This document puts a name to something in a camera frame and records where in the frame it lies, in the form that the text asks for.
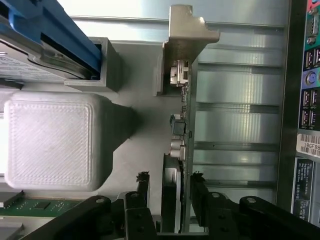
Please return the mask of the blue disk carrier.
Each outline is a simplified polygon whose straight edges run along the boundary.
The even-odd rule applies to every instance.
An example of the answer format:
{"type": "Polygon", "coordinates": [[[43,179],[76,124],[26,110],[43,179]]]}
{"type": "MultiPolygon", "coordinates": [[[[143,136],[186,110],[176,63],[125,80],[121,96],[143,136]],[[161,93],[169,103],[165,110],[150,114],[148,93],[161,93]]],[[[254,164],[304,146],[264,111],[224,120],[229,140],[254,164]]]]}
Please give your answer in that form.
{"type": "Polygon", "coordinates": [[[0,40],[35,56],[45,44],[88,69],[99,80],[102,51],[57,0],[0,0],[0,40]]]}

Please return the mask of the black label sticker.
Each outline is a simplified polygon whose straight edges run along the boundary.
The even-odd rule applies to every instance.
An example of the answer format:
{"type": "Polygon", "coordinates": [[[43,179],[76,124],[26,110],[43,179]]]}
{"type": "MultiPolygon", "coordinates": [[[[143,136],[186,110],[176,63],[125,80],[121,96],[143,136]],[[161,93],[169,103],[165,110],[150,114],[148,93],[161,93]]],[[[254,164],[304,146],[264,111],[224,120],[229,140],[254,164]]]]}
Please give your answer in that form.
{"type": "Polygon", "coordinates": [[[310,221],[314,162],[306,158],[296,158],[294,168],[291,213],[310,221]]]}

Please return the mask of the computer rear I/O panel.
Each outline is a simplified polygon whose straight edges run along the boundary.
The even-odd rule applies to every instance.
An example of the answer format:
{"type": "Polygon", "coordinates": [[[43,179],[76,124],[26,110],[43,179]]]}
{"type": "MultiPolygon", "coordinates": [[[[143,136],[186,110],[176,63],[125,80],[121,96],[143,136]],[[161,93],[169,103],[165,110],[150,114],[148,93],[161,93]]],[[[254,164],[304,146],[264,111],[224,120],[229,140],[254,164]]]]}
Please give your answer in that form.
{"type": "Polygon", "coordinates": [[[291,213],[296,158],[314,162],[309,222],[320,228],[320,158],[296,151],[320,134],[320,0],[289,0],[276,205],[291,213]]]}

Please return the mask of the graphics card with metal bracket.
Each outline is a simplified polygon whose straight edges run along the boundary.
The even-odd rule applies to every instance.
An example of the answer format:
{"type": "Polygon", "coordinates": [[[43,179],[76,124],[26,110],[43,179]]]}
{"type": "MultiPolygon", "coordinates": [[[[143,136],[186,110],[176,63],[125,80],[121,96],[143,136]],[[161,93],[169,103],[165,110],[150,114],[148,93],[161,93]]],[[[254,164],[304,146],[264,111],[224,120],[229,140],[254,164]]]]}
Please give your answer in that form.
{"type": "Polygon", "coordinates": [[[170,116],[169,152],[163,156],[161,232],[188,230],[190,176],[193,168],[198,56],[208,44],[217,43],[220,32],[209,30],[202,17],[193,16],[190,5],[169,9],[168,39],[162,44],[155,80],[155,96],[180,98],[180,112],[170,116]]]}

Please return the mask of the gray printed parts rack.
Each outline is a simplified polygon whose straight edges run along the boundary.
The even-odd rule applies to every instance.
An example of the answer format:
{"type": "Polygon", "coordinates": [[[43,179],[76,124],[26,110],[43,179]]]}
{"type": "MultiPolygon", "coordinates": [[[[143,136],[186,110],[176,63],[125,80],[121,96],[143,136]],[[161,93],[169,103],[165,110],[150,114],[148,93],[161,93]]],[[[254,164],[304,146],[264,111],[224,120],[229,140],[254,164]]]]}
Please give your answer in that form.
{"type": "Polygon", "coordinates": [[[100,77],[19,77],[2,102],[4,180],[29,197],[81,199],[28,233],[27,240],[101,240],[120,236],[120,193],[133,192],[148,215],[161,212],[163,154],[170,146],[173,99],[154,94],[161,47],[92,37],[100,77]]]}

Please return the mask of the silver hard disk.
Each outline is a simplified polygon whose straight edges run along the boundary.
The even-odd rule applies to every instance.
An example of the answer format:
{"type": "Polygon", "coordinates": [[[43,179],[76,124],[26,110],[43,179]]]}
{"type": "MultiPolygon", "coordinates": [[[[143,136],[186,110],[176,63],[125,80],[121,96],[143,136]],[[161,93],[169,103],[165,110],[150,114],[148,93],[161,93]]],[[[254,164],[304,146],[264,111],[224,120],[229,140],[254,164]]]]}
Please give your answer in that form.
{"type": "Polygon", "coordinates": [[[88,80],[90,70],[45,44],[35,56],[0,40],[0,79],[18,82],[88,80]]]}

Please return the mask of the green circuit board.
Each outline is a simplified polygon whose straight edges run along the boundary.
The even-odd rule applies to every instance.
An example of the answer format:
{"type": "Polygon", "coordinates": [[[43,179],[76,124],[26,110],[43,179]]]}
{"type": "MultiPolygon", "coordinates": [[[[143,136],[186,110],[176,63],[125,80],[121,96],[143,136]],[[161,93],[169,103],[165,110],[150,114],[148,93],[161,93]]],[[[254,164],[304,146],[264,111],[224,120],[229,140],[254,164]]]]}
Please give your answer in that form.
{"type": "Polygon", "coordinates": [[[72,209],[78,199],[27,197],[23,191],[0,192],[0,217],[54,218],[72,209]]]}

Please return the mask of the white barcode sticker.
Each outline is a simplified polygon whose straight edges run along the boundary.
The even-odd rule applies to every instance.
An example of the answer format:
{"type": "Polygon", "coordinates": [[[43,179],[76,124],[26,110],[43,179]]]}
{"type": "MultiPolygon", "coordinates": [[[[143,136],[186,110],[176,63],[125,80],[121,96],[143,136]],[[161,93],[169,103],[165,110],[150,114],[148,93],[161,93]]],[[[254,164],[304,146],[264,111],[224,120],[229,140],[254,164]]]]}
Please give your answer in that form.
{"type": "Polygon", "coordinates": [[[296,151],[315,158],[320,158],[320,134],[310,135],[299,133],[297,135],[296,151]]]}

